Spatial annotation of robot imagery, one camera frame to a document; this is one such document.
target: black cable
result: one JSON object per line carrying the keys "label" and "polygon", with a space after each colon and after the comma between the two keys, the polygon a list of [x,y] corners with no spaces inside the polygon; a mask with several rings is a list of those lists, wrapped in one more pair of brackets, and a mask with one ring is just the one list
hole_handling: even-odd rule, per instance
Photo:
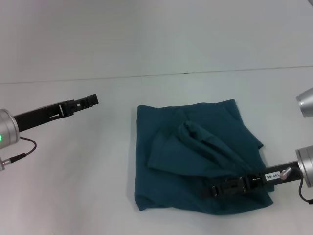
{"label": "black cable", "polygon": [[16,156],[14,156],[14,157],[9,158],[10,161],[11,161],[11,163],[16,162],[16,161],[18,161],[18,160],[20,160],[20,159],[26,157],[27,155],[29,155],[29,154],[31,154],[32,152],[34,152],[35,149],[37,148],[37,144],[36,144],[35,141],[33,141],[33,140],[29,139],[29,138],[25,138],[25,137],[20,137],[20,139],[32,142],[32,143],[34,144],[34,147],[33,147],[33,149],[30,150],[28,153],[22,153],[22,154],[19,154],[19,155],[16,155]]}
{"label": "black cable", "polygon": [[297,168],[297,167],[291,167],[291,169],[297,171],[297,172],[300,174],[300,176],[301,176],[300,185],[299,185],[299,196],[301,197],[301,199],[302,199],[303,201],[309,203],[310,205],[313,204],[313,200],[307,200],[307,199],[305,199],[305,198],[303,197],[303,195],[302,195],[302,192],[301,192],[301,190],[302,190],[302,185],[303,185],[303,174],[302,174],[302,171],[301,171],[299,168]]}

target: teal cloth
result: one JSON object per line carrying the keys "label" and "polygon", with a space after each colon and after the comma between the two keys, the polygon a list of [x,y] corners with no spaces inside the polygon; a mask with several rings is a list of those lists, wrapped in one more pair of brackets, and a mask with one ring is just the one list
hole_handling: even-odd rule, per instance
{"label": "teal cloth", "polygon": [[273,202],[266,189],[201,197],[204,187],[265,169],[259,154],[262,146],[244,126],[233,99],[164,108],[141,105],[137,114],[136,203],[141,211],[174,207],[216,215],[267,207]]}

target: black metal bracket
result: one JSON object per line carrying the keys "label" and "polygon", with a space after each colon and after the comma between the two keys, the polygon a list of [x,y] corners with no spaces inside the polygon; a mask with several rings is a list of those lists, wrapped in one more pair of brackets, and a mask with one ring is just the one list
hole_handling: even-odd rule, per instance
{"label": "black metal bracket", "polygon": [[298,162],[291,162],[283,165],[268,167],[264,172],[251,173],[238,178],[226,179],[220,184],[205,187],[201,192],[201,196],[219,197],[223,195],[240,195],[249,193],[259,188],[300,180],[301,176],[298,172],[291,172],[285,180],[279,178],[279,174],[277,172],[282,172],[288,167],[299,168],[299,165]]}
{"label": "black metal bracket", "polygon": [[63,101],[41,107],[39,109],[14,116],[14,118],[18,124],[19,131],[22,132],[50,121],[69,117],[77,111],[90,108],[98,103],[97,95],[94,94],[78,100]]}

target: white surface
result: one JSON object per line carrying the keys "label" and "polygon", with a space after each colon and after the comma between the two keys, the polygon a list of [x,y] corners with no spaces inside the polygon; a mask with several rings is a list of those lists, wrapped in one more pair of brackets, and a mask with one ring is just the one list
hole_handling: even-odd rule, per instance
{"label": "white surface", "polygon": [[1,0],[0,83],[313,66],[307,0]]}
{"label": "white surface", "polygon": [[[312,208],[299,182],[282,184],[268,208],[232,216],[177,209],[139,212],[134,202],[136,108],[234,98],[268,165],[296,160],[313,145],[313,119],[295,97],[313,87],[313,69],[1,85],[0,107],[19,114],[96,93],[100,104],[25,131],[38,149],[0,173],[4,235],[301,235],[312,234]],[[21,140],[10,157],[32,146]],[[313,198],[304,186],[304,195]]]}

